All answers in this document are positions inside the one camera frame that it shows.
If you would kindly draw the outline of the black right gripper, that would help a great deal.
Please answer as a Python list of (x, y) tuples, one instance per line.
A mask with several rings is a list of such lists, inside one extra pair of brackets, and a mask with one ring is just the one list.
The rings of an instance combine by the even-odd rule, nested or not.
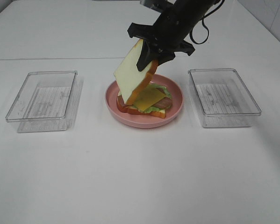
[(194, 26), (194, 19), (188, 15), (194, 7), (194, 0), (177, 0), (159, 15), (153, 25), (131, 23), (129, 36), (143, 40), (136, 64), (139, 71), (153, 60), (157, 60), (159, 65), (173, 60), (176, 51), (188, 55), (194, 52), (192, 44), (184, 41), (187, 32)]

